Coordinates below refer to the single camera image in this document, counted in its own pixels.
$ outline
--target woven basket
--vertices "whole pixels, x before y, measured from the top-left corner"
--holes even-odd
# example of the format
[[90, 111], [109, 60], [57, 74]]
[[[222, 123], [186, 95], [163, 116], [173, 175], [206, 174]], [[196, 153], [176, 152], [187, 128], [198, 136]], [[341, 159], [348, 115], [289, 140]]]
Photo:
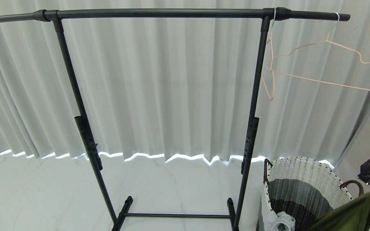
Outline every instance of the woven basket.
[[295, 231], [306, 231], [314, 219], [352, 200], [330, 168], [310, 158], [265, 159], [261, 213], [286, 212], [295, 218]]

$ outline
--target brown handle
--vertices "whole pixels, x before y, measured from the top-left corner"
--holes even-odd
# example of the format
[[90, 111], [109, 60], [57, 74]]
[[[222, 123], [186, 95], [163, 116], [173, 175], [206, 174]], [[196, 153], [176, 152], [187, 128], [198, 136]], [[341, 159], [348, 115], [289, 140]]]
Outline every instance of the brown handle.
[[263, 183], [268, 182], [268, 164], [272, 168], [273, 164], [269, 161], [269, 159], [264, 159], [263, 161]]
[[354, 183], [358, 186], [359, 188], [359, 196], [361, 196], [362, 194], [364, 194], [364, 186], [362, 186], [362, 184], [357, 181], [357, 180], [348, 180], [347, 182], [344, 182], [343, 184], [341, 184], [339, 187], [340, 188], [343, 188], [343, 187], [348, 187], [349, 184], [351, 183]]

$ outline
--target wire hanger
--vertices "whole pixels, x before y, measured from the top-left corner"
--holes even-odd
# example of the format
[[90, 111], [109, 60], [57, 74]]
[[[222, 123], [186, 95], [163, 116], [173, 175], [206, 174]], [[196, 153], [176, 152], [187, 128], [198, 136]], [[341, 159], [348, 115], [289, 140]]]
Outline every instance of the wire hanger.
[[353, 88], [353, 89], [359, 89], [359, 90], [365, 90], [365, 91], [370, 91], [369, 88], [360, 88], [360, 87], [354, 87], [354, 86], [350, 86], [350, 85], [343, 85], [343, 84], [337, 84], [337, 83], [330, 83], [330, 82], [325, 82], [325, 81], [321, 81], [321, 80], [316, 80], [316, 79], [309, 79], [309, 78], [305, 78], [305, 77], [301, 77], [301, 76], [296, 76], [296, 75], [291, 75], [291, 74], [288, 74], [288, 73], [283, 73], [283, 72], [279, 72], [279, 71], [276, 71], [274, 69], [272, 69], [272, 65], [273, 65], [273, 60], [275, 60], [277, 57], [280, 57], [280, 56], [290, 56], [294, 51], [300, 49], [300, 48], [303, 48], [303, 47], [308, 47], [308, 46], [312, 46], [312, 45], [316, 45], [316, 44], [322, 44], [322, 43], [330, 43], [330, 44], [333, 44], [333, 45], [336, 45], [338, 47], [342, 47], [346, 50], [349, 50], [349, 51], [353, 51], [355, 53], [357, 53], [359, 55], [359, 61], [363, 64], [370, 64], [370, 62], [364, 62], [362, 60], [362, 55], [361, 53], [359, 53], [358, 51], [355, 51], [354, 49], [352, 48], [349, 48], [349, 47], [345, 47], [341, 44], [337, 44], [335, 42], [332, 42], [332, 41], [329, 41], [329, 35], [330, 35], [330, 32], [332, 31], [333, 28], [335, 28], [335, 26], [338, 24], [339, 22], [339, 14], [337, 12], [332, 12], [332, 13], [336, 13], [338, 15], [338, 21], [336, 22], [336, 24], [329, 30], [328, 32], [328, 35], [326, 36], [326, 39], [324, 41], [318, 41], [318, 42], [314, 42], [314, 43], [310, 43], [310, 44], [306, 44], [306, 45], [302, 45], [300, 47], [297, 47], [295, 49], [293, 49], [289, 54], [280, 54], [280, 55], [277, 55], [277, 56], [274, 56], [273, 54], [273, 44], [272, 44], [272, 30], [273, 30], [273, 24], [275, 23], [275, 17], [276, 17], [276, 8], [275, 8], [275, 11], [274, 11], [274, 16], [273, 16], [273, 22], [272, 22], [272, 26], [271, 26], [271, 30], [270, 30], [270, 38], [269, 40], [266, 42], [266, 43], [269, 43], [270, 42], [270, 51], [271, 51], [271, 60], [269, 61], [270, 62], [270, 67], [266, 66], [266, 69], [270, 70], [272, 72], [272, 95], [270, 95], [269, 91], [268, 91], [268, 88], [266, 86], [266, 83], [265, 81], [263, 80], [262, 78], [262, 82], [263, 82], [263, 86], [265, 87], [265, 90], [266, 90], [266, 94], [268, 95], [268, 98], [270, 100], [272, 100], [275, 96], [275, 73], [279, 73], [279, 74], [283, 74], [283, 75], [287, 75], [287, 76], [291, 76], [291, 77], [296, 77], [296, 78], [300, 78], [300, 79], [306, 79], [306, 80], [311, 80], [311, 81], [314, 81], [314, 82], [318, 82], [318, 83], [326, 83], [326, 84], [330, 84], [330, 85], [335, 85], [335, 86], [341, 86], [341, 87], [345, 87], [345, 88]]

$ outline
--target marble tile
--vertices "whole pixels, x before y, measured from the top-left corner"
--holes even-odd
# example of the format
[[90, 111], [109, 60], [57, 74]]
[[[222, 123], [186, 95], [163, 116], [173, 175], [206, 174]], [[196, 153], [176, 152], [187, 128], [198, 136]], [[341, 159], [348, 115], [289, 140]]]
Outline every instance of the marble tile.
[[[132, 196], [130, 212], [228, 214], [241, 184], [241, 161], [101, 156], [114, 210]], [[253, 162], [240, 229], [254, 230], [263, 162]], [[78, 159], [0, 155], [0, 231], [110, 230], [112, 222], [91, 165]], [[123, 230], [230, 230], [227, 219], [127, 218]]]

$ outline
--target green cloth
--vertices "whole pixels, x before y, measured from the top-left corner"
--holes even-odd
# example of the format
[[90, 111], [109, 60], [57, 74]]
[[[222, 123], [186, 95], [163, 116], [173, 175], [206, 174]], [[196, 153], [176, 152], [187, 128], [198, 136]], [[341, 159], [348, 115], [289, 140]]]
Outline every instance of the green cloth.
[[308, 231], [368, 231], [370, 192], [315, 219]]

